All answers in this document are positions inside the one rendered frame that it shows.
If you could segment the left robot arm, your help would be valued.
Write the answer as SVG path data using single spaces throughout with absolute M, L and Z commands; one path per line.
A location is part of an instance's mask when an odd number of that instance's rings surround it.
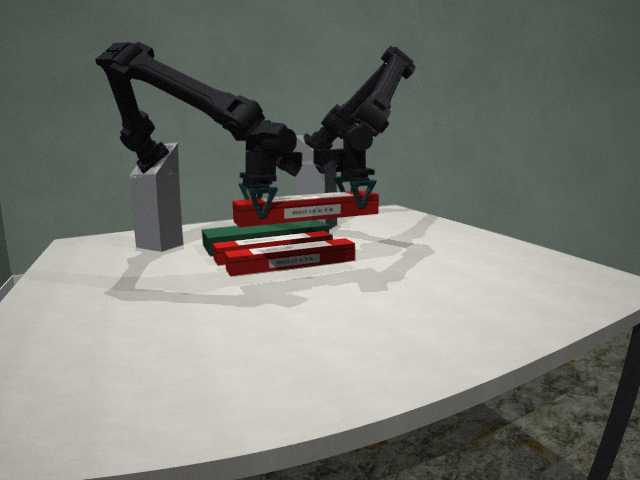
M 350 101 L 341 106 L 336 104 L 334 110 L 330 110 L 322 120 L 323 127 L 318 132 L 315 131 L 312 136 L 307 133 L 303 136 L 305 143 L 314 149 L 314 164 L 320 173 L 327 173 L 336 165 L 341 169 L 359 170 L 360 151 L 370 148 L 373 136 L 377 137 L 380 132 L 383 133 L 389 125 L 387 119 L 391 113 L 391 98 L 401 76 L 409 78 L 416 68 L 414 61 L 400 49 L 392 46 L 389 48 L 381 57 L 384 61 L 381 68 L 378 68 Z M 363 102 L 364 100 L 366 101 Z M 337 137 L 343 139 L 343 147 L 353 147 L 356 150 L 330 149 L 331 143 Z M 337 153 L 340 153 L 341 158 Z

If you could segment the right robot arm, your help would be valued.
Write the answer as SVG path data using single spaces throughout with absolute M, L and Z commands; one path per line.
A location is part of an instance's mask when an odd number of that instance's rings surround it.
M 230 131 L 236 141 L 246 141 L 246 151 L 267 152 L 261 154 L 261 175 L 276 175 L 277 166 L 296 177 L 302 167 L 302 153 L 293 152 L 297 144 L 293 130 L 283 123 L 265 120 L 256 101 L 214 89 L 153 58 L 151 47 L 140 42 L 126 42 L 113 43 L 95 59 L 108 77 L 121 114 L 120 140 L 137 153 L 136 164 L 142 173 L 165 157 L 169 150 L 162 142 L 157 144 L 151 139 L 155 127 L 148 114 L 138 109 L 130 82 L 132 78 L 147 82 L 203 111 Z

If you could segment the white welding electrode box with red edges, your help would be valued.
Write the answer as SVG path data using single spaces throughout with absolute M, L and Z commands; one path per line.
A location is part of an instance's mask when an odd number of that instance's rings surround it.
M 379 194 L 371 192 L 358 208 L 353 191 L 274 197 L 264 218 L 251 199 L 233 201 L 233 222 L 239 227 L 379 214 Z

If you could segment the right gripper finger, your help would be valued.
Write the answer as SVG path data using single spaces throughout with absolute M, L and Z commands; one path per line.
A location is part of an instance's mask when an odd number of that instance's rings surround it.
M 264 218 L 266 216 L 266 213 L 269 209 L 269 206 L 276 194 L 276 192 L 278 191 L 278 187 L 276 186 L 272 186 L 269 188 L 255 188 L 255 189 L 249 189 L 248 188 L 248 192 L 250 194 L 251 200 L 253 202 L 253 205 L 255 207 L 256 213 L 258 215 L 259 218 Z M 265 203 L 264 209 L 261 212 L 258 201 L 257 201 L 257 194 L 262 194 L 262 193 L 269 193 L 269 196 L 267 198 L 267 201 Z
M 239 187 L 240 187 L 240 189 L 241 189 L 241 191 L 243 193 L 243 196 L 244 196 L 245 200 L 250 199 L 249 196 L 248 196 L 248 193 L 246 191 L 248 189 L 248 187 L 244 186 L 243 183 L 239 183 Z M 257 194 L 257 199 L 258 198 L 262 198 L 262 195 L 263 194 Z

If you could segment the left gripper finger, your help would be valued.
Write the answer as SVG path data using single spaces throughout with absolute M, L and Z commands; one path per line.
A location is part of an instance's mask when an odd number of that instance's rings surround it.
M 341 176 L 335 176 L 334 179 L 335 179 L 340 191 L 341 192 L 345 192 L 345 189 L 343 187 L 342 182 L 350 182 L 350 180 L 342 179 Z
M 367 199 L 370 193 L 372 192 L 375 184 L 376 184 L 376 180 L 373 180 L 373 179 L 369 181 L 350 181 L 350 185 L 351 185 L 358 208 L 364 208 L 367 202 Z M 359 186 L 368 186 L 363 200 L 360 200 L 360 197 L 359 197 L 359 191 L 358 191 Z

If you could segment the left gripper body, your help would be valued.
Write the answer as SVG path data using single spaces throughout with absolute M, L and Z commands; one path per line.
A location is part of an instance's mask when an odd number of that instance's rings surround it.
M 341 172 L 341 178 L 350 181 L 369 181 L 368 175 L 375 175 L 375 169 L 366 169 L 366 151 L 360 151 L 360 169 L 346 170 L 336 167 L 336 172 Z M 367 171 L 367 172 L 364 172 Z M 356 178 L 359 177 L 359 178 Z

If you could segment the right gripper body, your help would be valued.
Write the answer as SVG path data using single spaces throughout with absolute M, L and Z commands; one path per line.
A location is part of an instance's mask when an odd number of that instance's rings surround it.
M 240 172 L 240 178 L 243 178 L 243 185 L 249 189 L 269 188 L 269 185 L 276 181 L 276 175 L 261 175 L 261 154 L 267 154 L 267 152 L 246 152 L 246 173 Z M 262 184 L 256 185 L 256 183 Z

